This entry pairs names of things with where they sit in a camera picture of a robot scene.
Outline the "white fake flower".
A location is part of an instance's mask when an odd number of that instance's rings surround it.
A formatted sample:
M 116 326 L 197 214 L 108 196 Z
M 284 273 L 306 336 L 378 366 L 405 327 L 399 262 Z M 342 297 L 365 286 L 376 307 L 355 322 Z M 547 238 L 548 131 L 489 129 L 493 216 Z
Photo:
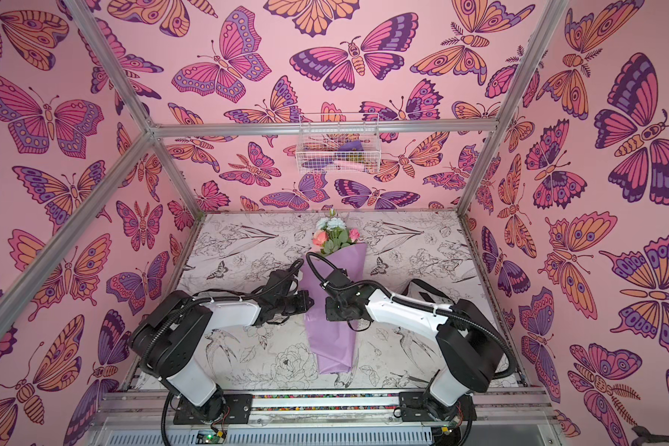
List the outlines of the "white fake flower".
M 343 221 L 334 209 L 329 209 L 325 216 L 316 223 L 316 230 L 319 230 L 319 232 L 333 232 L 334 230 L 345 230 L 346 228 L 345 221 Z

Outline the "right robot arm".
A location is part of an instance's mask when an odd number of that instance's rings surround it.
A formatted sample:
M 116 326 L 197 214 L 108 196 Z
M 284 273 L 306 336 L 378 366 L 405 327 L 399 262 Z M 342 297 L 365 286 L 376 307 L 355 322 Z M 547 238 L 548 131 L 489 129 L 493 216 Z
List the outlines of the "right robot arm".
M 327 293 L 325 315 L 329 321 L 390 324 L 437 344 L 446 367 L 431 378 L 421 401 L 421 407 L 437 421 L 461 414 L 462 397 L 483 393 L 492 381 L 518 371 L 515 353 L 469 300 L 444 305 L 405 297 L 379 282 L 353 282 L 343 269 L 315 277 Z

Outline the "purple pink wrapping paper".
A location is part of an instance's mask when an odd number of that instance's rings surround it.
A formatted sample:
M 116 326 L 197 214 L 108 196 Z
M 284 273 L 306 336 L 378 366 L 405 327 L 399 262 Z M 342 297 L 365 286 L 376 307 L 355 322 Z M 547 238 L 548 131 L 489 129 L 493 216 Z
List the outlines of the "purple pink wrapping paper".
M 323 260 L 312 258 L 310 261 L 306 260 L 301 269 L 302 280 L 298 288 L 300 291 L 307 291 L 314 301 L 313 307 L 305 314 L 306 333 L 321 375 L 351 371 L 356 334 L 342 318 L 347 312 L 343 313 L 337 299 L 323 289 L 321 280 L 312 268 L 316 269 L 321 278 L 328 280 L 334 267 L 337 267 L 347 273 L 349 280 L 358 282 L 363 277 L 367 248 L 366 243 L 356 243 L 327 256 L 332 266 Z

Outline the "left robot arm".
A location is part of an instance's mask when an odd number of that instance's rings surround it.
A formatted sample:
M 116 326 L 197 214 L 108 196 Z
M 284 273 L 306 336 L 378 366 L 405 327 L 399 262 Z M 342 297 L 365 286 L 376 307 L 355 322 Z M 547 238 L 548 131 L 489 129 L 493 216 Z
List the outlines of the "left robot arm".
M 264 286 L 251 293 L 212 288 L 190 295 L 177 290 L 139 324 L 128 346 L 139 356 L 139 369 L 179 397 L 193 416 L 206 423 L 225 414 L 223 390 L 196 359 L 202 339 L 233 327 L 282 324 L 306 313 L 314 301 L 298 289 L 302 262 L 275 269 Z

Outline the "small pink fake rose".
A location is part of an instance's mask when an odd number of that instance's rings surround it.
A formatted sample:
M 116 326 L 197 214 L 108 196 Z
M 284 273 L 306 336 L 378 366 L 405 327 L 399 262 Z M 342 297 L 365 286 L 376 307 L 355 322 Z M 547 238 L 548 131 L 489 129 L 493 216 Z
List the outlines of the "small pink fake rose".
M 357 243 L 360 240 L 360 237 L 360 232 L 357 229 L 349 231 L 349 241 L 351 241 L 351 243 Z

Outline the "orange pink fake rose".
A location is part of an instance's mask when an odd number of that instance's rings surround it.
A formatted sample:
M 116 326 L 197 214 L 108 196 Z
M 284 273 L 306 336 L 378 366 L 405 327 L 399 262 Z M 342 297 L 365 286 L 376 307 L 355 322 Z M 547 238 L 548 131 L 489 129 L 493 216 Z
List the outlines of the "orange pink fake rose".
M 318 230 L 313 234 L 312 243 L 318 249 L 322 249 L 329 241 L 329 235 L 324 230 Z

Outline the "black printed ribbon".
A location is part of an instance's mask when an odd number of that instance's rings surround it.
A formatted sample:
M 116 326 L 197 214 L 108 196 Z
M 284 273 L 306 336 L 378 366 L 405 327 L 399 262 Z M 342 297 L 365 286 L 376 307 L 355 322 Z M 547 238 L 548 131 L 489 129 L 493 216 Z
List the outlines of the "black printed ribbon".
M 412 279 L 404 288 L 403 295 L 437 305 L 454 305 L 455 301 L 440 289 L 421 279 Z

